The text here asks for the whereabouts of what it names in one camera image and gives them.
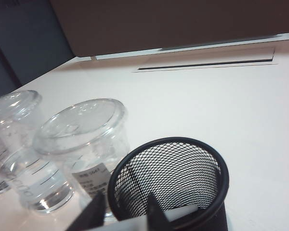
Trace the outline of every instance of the plastic cup lid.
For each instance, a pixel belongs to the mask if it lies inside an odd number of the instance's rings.
[[[0,97],[0,123],[5,120],[20,120],[28,116],[41,101],[35,90],[12,92]]]
[[[84,101],[44,123],[34,137],[33,146],[42,155],[66,154],[109,134],[125,117],[126,109],[118,100]]]

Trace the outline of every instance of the dark wall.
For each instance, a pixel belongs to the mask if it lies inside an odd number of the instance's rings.
[[[0,8],[0,49],[21,85],[75,57],[47,0]],[[0,95],[17,88],[2,66]]]

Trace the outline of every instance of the desk surface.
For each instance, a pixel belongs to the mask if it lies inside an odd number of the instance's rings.
[[[131,150],[169,136],[211,145],[229,168],[229,230],[289,231],[289,41],[268,45],[276,64],[136,73],[148,56],[75,58],[20,90],[43,96],[45,120],[88,99],[122,101]],[[62,231],[80,211],[74,195],[57,211],[35,214],[9,190],[0,195],[0,230]]]

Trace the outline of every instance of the glass rim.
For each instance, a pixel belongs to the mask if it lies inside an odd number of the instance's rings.
[[[42,136],[42,131],[43,128],[46,125],[51,124],[51,122],[57,118],[59,115],[62,115],[64,113],[66,113],[67,111],[69,111],[70,109],[73,109],[77,106],[81,106],[84,105],[86,103],[92,103],[92,102],[96,102],[96,101],[107,101],[107,102],[112,102],[115,105],[115,108],[113,110],[113,114],[111,116],[111,118],[108,120],[108,122],[110,122],[111,127],[103,129],[103,126],[99,126],[97,129],[94,130],[90,130],[87,133],[90,132],[96,132],[98,133],[98,135],[94,136],[92,139],[89,140],[85,140],[83,142],[81,142],[81,144],[76,145],[74,147],[70,147],[70,148],[66,148],[66,149],[59,149],[59,150],[50,150],[50,149],[46,149],[45,146],[38,144],[39,140],[56,140],[58,138],[56,137],[47,137],[47,136]],[[115,99],[111,99],[111,98],[98,98],[98,99],[91,99],[91,100],[86,100],[86,101],[82,101],[76,104],[73,104],[65,109],[63,109],[62,111],[56,113],[55,115],[53,115],[50,119],[48,119],[36,132],[34,138],[33,138],[33,148],[38,152],[38,154],[42,155],[42,156],[62,156],[71,152],[74,152],[76,150],[79,150],[81,148],[84,148],[86,146],[92,145],[93,143],[95,143],[98,139],[108,135],[111,131],[113,131],[114,129],[120,127],[121,124],[124,123],[125,119],[127,116],[127,112],[126,112],[126,108],[124,107],[123,103],[115,100]]]
[[[8,100],[9,97],[16,95],[22,95],[20,97],[23,97],[26,94],[27,96],[21,99],[22,102],[19,104],[19,101],[15,103],[11,102],[11,105],[16,104],[16,106],[0,113],[0,124],[8,119],[17,121],[27,117],[42,100],[42,96],[36,90],[20,90],[0,96],[0,102],[3,102],[4,100]]]

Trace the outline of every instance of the label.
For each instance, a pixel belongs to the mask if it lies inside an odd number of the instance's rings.
[[[103,194],[107,193],[111,174],[106,166],[103,163],[100,163],[88,170],[73,173],[73,176],[89,196],[94,198],[98,191],[101,191]]]

